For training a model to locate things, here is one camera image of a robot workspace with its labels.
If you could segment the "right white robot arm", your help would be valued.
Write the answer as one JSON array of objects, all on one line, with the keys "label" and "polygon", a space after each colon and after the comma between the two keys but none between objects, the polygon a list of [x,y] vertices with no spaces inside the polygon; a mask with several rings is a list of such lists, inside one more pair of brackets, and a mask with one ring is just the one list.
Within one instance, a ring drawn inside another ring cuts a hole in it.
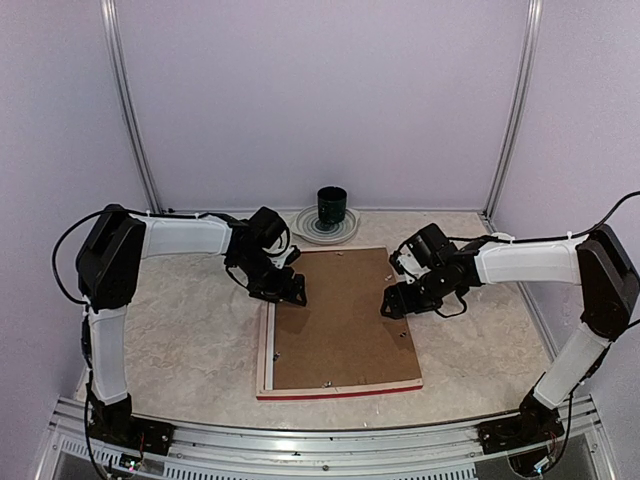
[{"label": "right white robot arm", "polygon": [[463,302],[470,290],[490,285],[558,286],[579,301],[573,332],[511,423],[512,436],[523,444],[549,429],[550,415],[630,328],[639,299],[639,273],[604,222],[541,239],[506,234],[462,239],[431,223],[402,242],[389,262],[401,277],[382,296],[380,313],[390,319],[429,312],[445,318],[446,297]]}]

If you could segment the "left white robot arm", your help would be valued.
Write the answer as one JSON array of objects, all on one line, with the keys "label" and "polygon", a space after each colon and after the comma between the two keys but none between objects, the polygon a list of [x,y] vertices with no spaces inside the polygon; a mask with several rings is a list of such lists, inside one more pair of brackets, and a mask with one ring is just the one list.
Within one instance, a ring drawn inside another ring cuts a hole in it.
[{"label": "left white robot arm", "polygon": [[292,265],[300,257],[290,230],[275,211],[262,207],[248,219],[217,212],[191,215],[135,212],[110,204],[76,258],[79,290],[85,303],[93,407],[106,408],[99,424],[121,445],[140,434],[131,408],[124,365],[127,308],[138,285],[142,260],[206,254],[220,256],[224,269],[239,269],[248,295],[270,303],[307,303],[305,278]]}]

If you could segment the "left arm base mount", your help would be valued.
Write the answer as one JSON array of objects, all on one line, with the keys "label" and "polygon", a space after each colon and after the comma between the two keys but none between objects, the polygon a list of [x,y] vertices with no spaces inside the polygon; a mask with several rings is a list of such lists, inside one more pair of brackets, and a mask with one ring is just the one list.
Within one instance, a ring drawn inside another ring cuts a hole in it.
[{"label": "left arm base mount", "polygon": [[107,405],[90,393],[91,419],[88,434],[92,439],[140,453],[167,456],[175,426],[171,423],[134,416],[132,397]]}]

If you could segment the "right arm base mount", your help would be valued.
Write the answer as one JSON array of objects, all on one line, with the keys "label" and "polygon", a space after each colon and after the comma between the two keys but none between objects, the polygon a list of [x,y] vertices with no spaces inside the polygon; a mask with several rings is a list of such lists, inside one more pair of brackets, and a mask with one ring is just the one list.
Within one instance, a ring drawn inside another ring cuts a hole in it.
[{"label": "right arm base mount", "polygon": [[565,434],[558,408],[548,408],[531,389],[510,417],[489,420],[477,426],[485,455],[541,444],[540,448],[508,457],[509,466],[521,478],[539,478],[557,458],[557,441]]}]

